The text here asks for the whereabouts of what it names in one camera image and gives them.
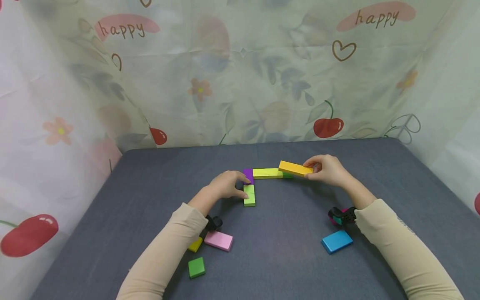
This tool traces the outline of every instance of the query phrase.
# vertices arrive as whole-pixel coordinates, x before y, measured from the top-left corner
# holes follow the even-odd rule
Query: flower print
[[[212,90],[207,80],[198,81],[198,79],[192,79],[192,88],[188,90],[190,95],[197,95],[198,101],[203,102],[204,96],[211,96]]]
[[[418,74],[418,71],[410,71],[405,76],[404,81],[400,81],[396,84],[396,88],[402,90],[400,95],[415,84],[415,79],[417,78]]]
[[[52,122],[45,122],[43,123],[43,129],[50,132],[45,142],[49,145],[55,145],[56,143],[63,141],[67,145],[71,145],[72,141],[68,134],[72,132],[73,126],[67,124],[65,120],[61,117],[55,118],[55,123]]]

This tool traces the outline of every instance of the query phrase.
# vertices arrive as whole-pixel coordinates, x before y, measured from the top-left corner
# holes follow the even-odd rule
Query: pink brush stroke
[[[415,9],[401,1],[388,1],[388,2],[381,2],[377,4],[373,4],[367,7],[364,7],[361,9],[360,14],[363,16],[363,23],[358,22],[358,24],[355,24],[357,22],[357,16],[359,11],[355,11],[342,21],[338,23],[336,29],[337,31],[344,32],[348,31],[350,29],[353,29],[361,24],[365,24],[366,19],[370,16],[373,15],[375,16],[376,19],[380,16],[380,14],[387,15],[387,13],[396,13],[400,12],[398,14],[397,20],[401,20],[404,22],[411,21],[415,18],[415,15],[417,12]]]
[[[102,29],[100,28],[100,24],[102,24],[102,27],[104,27],[107,30],[108,32],[107,34],[102,32]],[[120,13],[120,14],[114,14],[111,16],[103,17],[95,24],[95,30],[96,30],[96,33],[98,34],[98,37],[103,42],[107,39],[108,35],[110,34],[110,28],[112,26],[116,27],[117,31],[120,31],[119,26],[120,25],[126,26],[127,24],[131,24],[133,26],[136,26],[137,24],[138,25],[142,24],[144,26],[144,30],[149,33],[157,33],[160,31],[160,26],[158,26],[158,24],[155,23],[154,21],[144,16],[131,14],[131,13]]]

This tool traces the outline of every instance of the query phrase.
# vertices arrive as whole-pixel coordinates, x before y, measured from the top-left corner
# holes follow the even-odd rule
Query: wristband
[[[351,207],[345,212],[342,212],[337,207],[334,207],[328,211],[328,216],[339,225],[355,223],[355,219],[357,218],[355,215],[355,209],[355,207]]]

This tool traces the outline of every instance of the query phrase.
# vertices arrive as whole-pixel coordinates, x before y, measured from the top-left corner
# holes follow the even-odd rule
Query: gray tablecloth
[[[275,168],[329,153],[383,198],[427,244],[466,299],[480,299],[480,220],[393,139],[251,144],[127,152],[37,288],[35,300],[115,299],[172,212],[227,169]],[[337,188],[302,178],[255,181],[256,207],[221,200],[211,212],[234,237],[230,252],[187,251],[165,299],[405,299],[379,252],[355,226],[353,245],[329,255],[339,228],[327,212],[350,207]],[[206,274],[189,279],[202,256]]]

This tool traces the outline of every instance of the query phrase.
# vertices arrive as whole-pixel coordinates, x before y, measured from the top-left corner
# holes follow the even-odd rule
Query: long sleeve shirt
[[[390,265],[408,299],[463,299],[435,255],[382,199],[355,214],[357,226]],[[161,300],[182,256],[207,223],[183,203],[133,265],[117,300]]]

